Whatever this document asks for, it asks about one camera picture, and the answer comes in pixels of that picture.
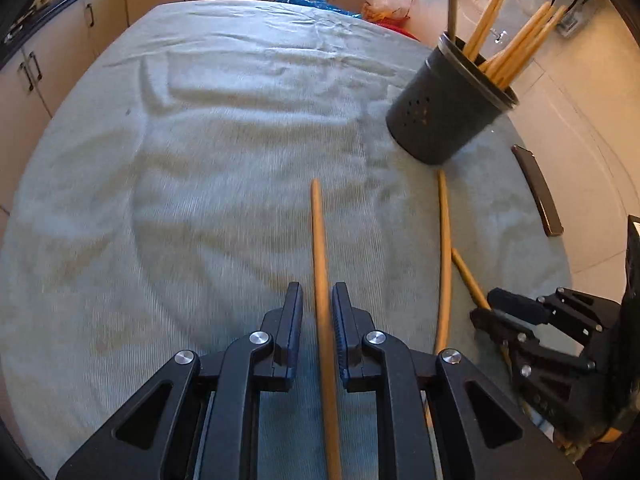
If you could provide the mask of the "wooden chopstick six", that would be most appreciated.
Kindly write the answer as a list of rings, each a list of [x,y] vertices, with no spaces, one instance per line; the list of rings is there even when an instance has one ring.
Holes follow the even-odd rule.
[[[483,294],[482,289],[480,288],[480,284],[477,283],[477,280],[474,278],[471,270],[466,265],[464,260],[462,259],[460,252],[457,251],[456,248],[450,248],[450,257],[448,261],[448,268],[446,270],[446,286],[448,292],[448,300],[445,302],[446,312],[448,315],[448,320],[444,323],[445,326],[445,341],[448,341],[449,335],[449,325],[451,318],[451,295],[452,295],[452,267],[455,266],[458,269],[458,272],[462,278],[463,283],[465,284],[466,289],[468,290],[474,304],[480,308],[485,310],[490,310],[488,301]]]

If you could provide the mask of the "wooden chopstick eight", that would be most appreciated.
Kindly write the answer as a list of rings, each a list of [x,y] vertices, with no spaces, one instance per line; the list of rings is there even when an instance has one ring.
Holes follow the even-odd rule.
[[[440,226],[440,278],[439,304],[435,339],[435,352],[447,347],[451,312],[451,228],[448,188],[445,173],[437,170],[439,226]]]

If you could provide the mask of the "wooden chopstick seven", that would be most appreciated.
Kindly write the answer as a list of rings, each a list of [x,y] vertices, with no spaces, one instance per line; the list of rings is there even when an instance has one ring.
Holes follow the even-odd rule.
[[[340,425],[338,424],[334,330],[332,325],[326,228],[322,211],[320,180],[311,181],[312,256],[314,257],[314,305],[318,338],[320,393],[324,454],[329,479],[342,478]]]

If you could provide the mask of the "wooden chopstick five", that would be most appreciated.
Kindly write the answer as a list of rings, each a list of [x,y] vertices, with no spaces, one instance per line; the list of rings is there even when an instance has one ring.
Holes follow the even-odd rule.
[[[501,90],[510,86],[513,79],[518,76],[520,71],[546,41],[552,29],[555,28],[563,17],[564,11],[565,6],[560,6],[553,15],[544,18],[541,24],[537,25],[532,30],[532,33],[523,41],[521,47],[518,47],[515,52],[508,57],[506,64],[499,70],[497,75],[498,87]]]

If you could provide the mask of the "wooden chopstick four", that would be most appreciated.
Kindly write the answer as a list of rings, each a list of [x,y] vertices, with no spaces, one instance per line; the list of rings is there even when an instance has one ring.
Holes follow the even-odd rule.
[[[527,23],[518,31],[510,44],[492,61],[486,75],[499,88],[506,86],[506,76],[514,69],[528,47],[551,20],[555,7],[545,2]]]

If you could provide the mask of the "wooden chopstick one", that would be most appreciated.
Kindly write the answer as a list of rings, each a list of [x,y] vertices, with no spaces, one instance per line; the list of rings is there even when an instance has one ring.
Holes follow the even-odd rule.
[[[497,18],[501,6],[504,0],[489,0],[483,14],[480,16],[480,21],[477,23],[474,32],[470,39],[466,42],[463,54],[474,63],[477,55],[480,53],[480,49],[487,38],[489,29],[494,24]]]

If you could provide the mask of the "wooden chopstick three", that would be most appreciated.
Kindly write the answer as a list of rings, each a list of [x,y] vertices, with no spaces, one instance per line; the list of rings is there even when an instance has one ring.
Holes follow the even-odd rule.
[[[550,1],[545,2],[540,6],[536,13],[527,21],[527,23],[518,31],[515,37],[509,42],[509,44],[500,52],[496,53],[489,60],[485,61],[480,66],[480,71],[487,74],[491,68],[498,64],[500,58],[503,58],[507,54],[511,53],[517,48],[520,43],[526,38],[526,36],[534,29],[534,27],[542,20],[547,12],[552,8]]]

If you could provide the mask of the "black smartphone brown case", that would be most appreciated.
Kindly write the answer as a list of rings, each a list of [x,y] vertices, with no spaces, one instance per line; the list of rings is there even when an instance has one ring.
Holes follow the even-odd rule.
[[[548,237],[561,236],[564,233],[564,226],[535,155],[518,144],[512,145],[511,151],[532,193],[544,232]]]

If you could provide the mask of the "grey-blue table cloth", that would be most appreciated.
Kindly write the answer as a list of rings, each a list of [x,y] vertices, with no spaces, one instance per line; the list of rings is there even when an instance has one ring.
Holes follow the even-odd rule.
[[[480,286],[537,296],[568,261],[544,235],[499,117],[442,168],[385,117],[430,51],[304,6],[158,6],[55,113],[1,249],[1,369],[47,478],[175,353],[222,350],[302,285],[297,376],[260,404],[257,472],[322,479],[311,185],[329,276],[408,347],[434,347],[439,179]]]

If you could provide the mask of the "dark grey utensil holder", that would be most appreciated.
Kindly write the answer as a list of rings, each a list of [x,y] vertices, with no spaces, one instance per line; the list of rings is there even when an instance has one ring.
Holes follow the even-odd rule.
[[[462,52],[465,42],[443,34],[386,114],[393,139],[430,166],[449,160],[500,115],[518,105]]]

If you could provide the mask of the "red plastic basin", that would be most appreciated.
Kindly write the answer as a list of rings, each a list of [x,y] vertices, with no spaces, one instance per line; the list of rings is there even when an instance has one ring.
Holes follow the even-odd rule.
[[[420,40],[418,38],[416,38],[416,36],[414,36],[411,32],[408,32],[408,30],[403,29],[402,27],[395,25],[393,23],[387,23],[386,21],[380,21],[375,23],[375,25],[378,25],[384,29],[390,30],[391,32],[397,32],[399,35],[407,37],[409,39],[412,40],[416,40],[419,41]]]

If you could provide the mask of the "hanging plastic bags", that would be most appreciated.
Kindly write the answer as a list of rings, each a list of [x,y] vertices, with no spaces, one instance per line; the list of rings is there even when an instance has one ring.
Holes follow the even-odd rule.
[[[401,23],[410,13],[414,0],[363,0],[361,16],[368,22]]]

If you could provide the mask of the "beige lower cabinets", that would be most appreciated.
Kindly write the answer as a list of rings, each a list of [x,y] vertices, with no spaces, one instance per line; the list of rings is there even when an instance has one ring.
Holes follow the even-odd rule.
[[[27,0],[1,35],[1,218],[43,130],[91,64],[143,15],[190,0]],[[363,0],[328,0],[359,12]]]

